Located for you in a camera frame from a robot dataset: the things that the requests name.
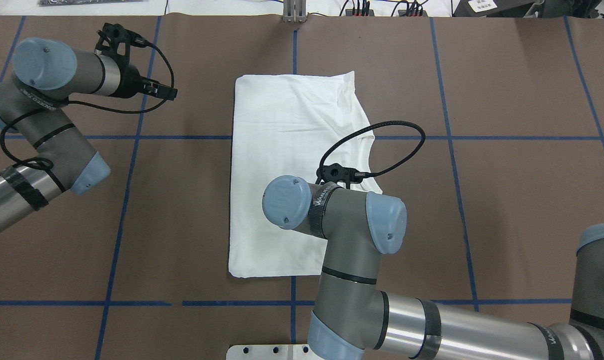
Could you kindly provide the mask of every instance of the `wire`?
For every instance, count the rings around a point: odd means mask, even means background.
[[[320,180],[324,179],[324,162],[326,161],[327,157],[329,157],[329,155],[333,151],[336,150],[336,148],[341,146],[341,144],[349,141],[350,139],[352,139],[358,135],[361,135],[366,132],[370,132],[371,130],[375,130],[377,128],[383,128],[384,126],[392,126],[392,125],[393,126],[407,126],[409,128],[416,129],[420,133],[420,142],[414,148],[414,150],[411,151],[411,153],[409,153],[407,155],[407,157],[405,157],[404,159],[401,159],[400,161],[396,162],[393,166],[390,166],[382,171],[370,172],[370,173],[367,172],[367,173],[365,173],[364,178],[375,178],[377,176],[384,175],[384,174],[388,173],[389,171],[395,169],[396,167],[400,166],[401,164],[404,164],[405,162],[407,162],[408,159],[414,157],[414,155],[416,155],[416,153],[420,150],[420,148],[424,145],[424,142],[426,141],[426,133],[419,125],[417,125],[416,123],[409,122],[409,121],[396,121],[396,120],[375,123],[374,125],[367,126],[363,129],[353,132],[352,134],[350,134],[350,135],[344,137],[343,139],[341,139],[340,141],[336,142],[335,145],[331,146],[331,148],[327,152],[324,153],[322,159],[320,160],[320,167],[318,168],[318,180],[315,183],[319,184]]]
[[[340,14],[338,16],[341,16],[341,14],[343,14],[344,9],[346,8],[346,4],[348,4],[349,0],[344,1],[344,5],[342,5],[342,9],[340,10]]]
[[[39,114],[39,113],[45,112],[45,111],[46,111],[46,109],[44,109],[43,107],[29,111],[26,114],[23,114],[22,116],[19,116],[15,120],[8,123],[6,126],[4,126],[4,129],[2,129],[2,131],[0,132],[0,148],[2,148],[2,151],[4,151],[4,153],[6,154],[7,157],[9,157],[9,159],[11,159],[12,161],[16,162],[17,164],[19,164],[21,166],[26,166],[26,167],[30,167],[32,169],[42,170],[42,171],[47,171],[47,170],[52,169],[53,162],[50,161],[49,159],[46,159],[45,157],[31,157],[30,159],[26,159],[26,160],[22,160],[22,159],[16,157],[6,147],[6,133],[13,126],[15,126],[16,123],[19,123],[20,121],[24,120],[27,117],[34,116],[35,114]]]
[[[408,4],[409,4],[409,2],[407,2],[407,0],[401,0],[401,1],[398,1],[398,2],[395,4],[395,7],[393,7],[393,11],[391,11],[391,16],[393,16],[393,14],[395,14],[395,10],[396,10],[396,9],[397,9],[397,7],[398,7],[400,4],[402,4],[402,3],[406,4],[406,6],[408,6]]]

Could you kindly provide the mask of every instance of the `blue tape line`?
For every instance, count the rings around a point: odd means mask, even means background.
[[[442,80],[442,69],[439,64],[439,53],[437,52],[437,38],[435,35],[435,23],[433,18],[430,20],[430,34],[433,39],[433,51],[435,54],[435,65],[437,68],[437,80],[439,81],[439,95],[442,98],[442,111],[444,112],[444,124],[446,125],[446,136],[448,137],[448,152],[451,157],[451,165],[453,166],[453,180],[455,180],[455,193],[457,194],[457,207],[462,219],[462,228],[464,230],[464,244],[466,246],[466,264],[468,267],[468,277],[471,282],[471,296],[473,297],[473,309],[476,312],[480,311],[477,303],[477,290],[475,287],[475,274],[473,273],[473,259],[471,258],[471,245],[468,241],[468,231],[466,229],[466,217],[464,216],[464,204],[462,203],[462,192],[460,191],[459,178],[457,177],[457,165],[455,163],[455,151],[453,150],[453,137],[451,133],[451,125],[448,120],[448,108],[446,107],[446,96],[444,96],[444,82]]]
[[[293,75],[297,74],[297,29],[293,31]],[[295,301],[297,301],[297,277],[291,276],[291,344],[297,343],[295,333]]]
[[[0,300],[0,306],[103,306],[103,301]]]
[[[160,36],[160,26],[162,25],[162,17],[157,17],[157,23],[155,25],[155,39],[153,43],[157,44]],[[153,73],[153,61],[155,60],[155,49],[151,51],[151,60],[148,64],[147,78],[150,78]],[[142,98],[142,110],[146,108],[147,95]],[[126,218],[126,211],[128,210],[128,198],[130,196],[131,182],[133,180],[133,171],[135,170],[135,160],[137,159],[137,149],[139,148],[140,135],[142,133],[142,125],[144,124],[144,114],[140,114],[139,120],[137,121],[137,132],[135,133],[135,144],[133,145],[133,154],[131,156],[131,164],[128,169],[128,178],[126,180],[126,189],[124,191],[124,202],[122,205],[122,212],[119,217],[119,227],[117,229],[117,240],[115,243],[115,250],[113,253],[113,262],[110,267],[110,275],[108,278],[108,288],[106,294],[106,303],[104,304],[104,312],[102,314],[102,322],[100,326],[100,336],[98,337],[98,346],[95,351],[95,360],[100,360],[101,349],[104,343],[104,336],[106,334],[106,324],[108,321],[108,308],[110,306],[110,299],[113,293],[113,284],[115,282],[115,273],[117,270],[117,260],[119,258],[119,249],[122,243],[122,235],[124,232],[124,219]]]
[[[109,306],[173,306],[172,303],[166,301],[110,301]]]
[[[570,304],[571,299],[567,298],[501,298],[494,300],[479,300],[480,305],[542,305],[542,304]]]
[[[182,301],[182,306],[290,306],[290,300]]]
[[[291,344],[297,344],[297,335],[295,334],[295,301],[297,300],[297,277],[291,276]]]
[[[18,27],[18,32],[15,34],[15,38],[13,38],[13,44],[11,45],[11,50],[9,50],[9,55],[6,57],[6,62],[4,63],[4,68],[2,69],[2,73],[0,74],[0,82],[4,81],[4,77],[6,76],[6,71],[9,69],[9,64],[11,63],[11,58],[13,57],[13,53],[15,52],[15,47],[18,45],[18,40],[20,39],[21,31],[24,28],[24,23],[26,22],[26,17],[22,16],[20,21],[20,26]]]
[[[584,88],[584,94],[586,95],[586,100],[588,101],[588,107],[590,107],[590,113],[593,115],[593,121],[595,121],[595,126],[597,128],[597,133],[599,134],[599,139],[602,141],[602,148],[604,148],[604,132],[602,132],[602,127],[599,123],[599,118],[597,118],[597,112],[595,111],[595,106],[593,105],[593,100],[590,97],[590,92],[588,91],[588,87],[586,85],[586,80],[584,79],[584,74],[582,73],[580,61],[578,60],[577,52],[575,51],[575,45],[573,43],[573,37],[571,35],[571,27],[569,26],[569,19],[564,17],[564,25],[566,27],[566,34],[569,37],[569,45],[571,46],[571,52],[573,54],[573,60],[575,61],[575,67],[578,70],[578,75],[580,76],[580,81],[582,84],[582,88]]]
[[[293,31],[293,75],[297,75],[297,30]]]

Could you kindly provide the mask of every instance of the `white label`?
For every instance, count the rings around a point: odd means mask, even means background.
[[[498,7],[493,0],[471,0],[468,2],[474,12],[485,12],[486,10]]]

